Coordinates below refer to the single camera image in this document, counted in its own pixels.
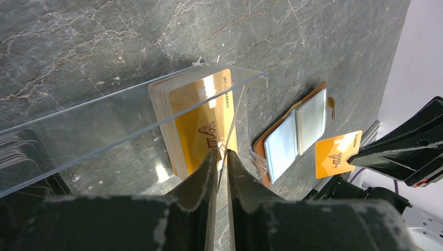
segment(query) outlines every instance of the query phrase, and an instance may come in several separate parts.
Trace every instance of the brown leather wallet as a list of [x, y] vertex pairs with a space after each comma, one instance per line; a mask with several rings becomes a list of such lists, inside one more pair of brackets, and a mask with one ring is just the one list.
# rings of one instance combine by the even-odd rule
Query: brown leather wallet
[[[313, 96], [315, 96], [317, 93], [319, 93], [321, 90], [326, 88], [326, 81], [323, 81], [317, 88], [315, 88], [311, 93], [309, 93], [306, 97], [304, 97], [299, 102], [292, 105], [288, 111], [279, 118], [274, 124], [272, 124], [254, 143], [253, 149], [256, 154], [258, 154], [263, 159], [266, 159], [266, 153], [264, 150], [264, 140], [266, 137], [269, 136], [290, 114], [290, 112], [298, 107], [300, 107], [302, 104], [306, 103], [309, 99], [311, 99]], [[332, 119], [335, 119], [335, 100], [331, 97], [328, 97], [327, 106], [332, 108]], [[271, 185], [271, 178], [269, 176], [269, 173], [267, 172], [265, 166], [267, 166], [266, 163], [260, 158], [255, 158], [257, 163], [257, 168], [260, 172], [260, 177], [263, 176], [261, 179], [261, 182], [269, 187]]]

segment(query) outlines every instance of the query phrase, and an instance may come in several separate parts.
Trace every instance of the gray marble tabletop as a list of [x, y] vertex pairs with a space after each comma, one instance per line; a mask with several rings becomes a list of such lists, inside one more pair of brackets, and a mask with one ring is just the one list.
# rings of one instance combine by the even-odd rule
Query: gray marble tabletop
[[[336, 100], [336, 120], [327, 121], [324, 137], [367, 130], [408, 6], [403, 0], [3, 0], [0, 130], [200, 57], [269, 74], [269, 88], [250, 95], [256, 135], [321, 81]], [[158, 176], [153, 155], [167, 159], [156, 139], [158, 130], [62, 175], [74, 194], [164, 193], [168, 188], [152, 186], [150, 178]], [[313, 155], [309, 149], [298, 158], [272, 189], [302, 198], [315, 182]], [[164, 171], [171, 176], [170, 167]], [[217, 208], [215, 248], [229, 249], [227, 207]]]

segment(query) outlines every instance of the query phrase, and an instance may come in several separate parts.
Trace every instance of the yellow card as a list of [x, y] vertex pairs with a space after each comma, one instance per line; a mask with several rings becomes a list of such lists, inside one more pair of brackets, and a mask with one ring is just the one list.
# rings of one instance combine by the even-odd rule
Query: yellow card
[[[213, 96], [217, 90], [228, 89], [231, 85], [231, 72], [226, 69], [172, 90], [169, 93], [172, 111], [177, 112], [184, 103], [204, 100]], [[228, 92], [175, 119], [188, 175], [200, 166], [209, 151], [224, 152], [233, 118], [232, 92]], [[234, 128], [229, 139], [229, 148], [234, 151], [237, 151], [236, 140]]]
[[316, 178], [351, 172], [347, 160], [360, 149], [362, 131], [350, 132], [316, 142]]

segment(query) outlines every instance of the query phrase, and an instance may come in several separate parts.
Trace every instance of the orange card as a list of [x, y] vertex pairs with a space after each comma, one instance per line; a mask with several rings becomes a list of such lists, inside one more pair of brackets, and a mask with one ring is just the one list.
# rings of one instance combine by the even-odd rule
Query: orange card
[[350, 132], [316, 142], [316, 178], [351, 172], [347, 160], [360, 149], [362, 131]]

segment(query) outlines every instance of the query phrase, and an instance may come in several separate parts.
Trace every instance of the wire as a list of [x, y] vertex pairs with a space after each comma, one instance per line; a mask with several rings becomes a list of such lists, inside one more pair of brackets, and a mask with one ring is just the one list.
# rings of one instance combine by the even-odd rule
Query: wire
[[363, 170], [365, 170], [364, 168], [360, 169], [357, 171], [357, 173], [352, 177], [352, 179], [349, 181], [349, 183], [352, 183], [354, 181], [355, 178], [357, 178], [358, 175], [360, 175]]
[[394, 190], [396, 194], [399, 194], [399, 183], [394, 180]]

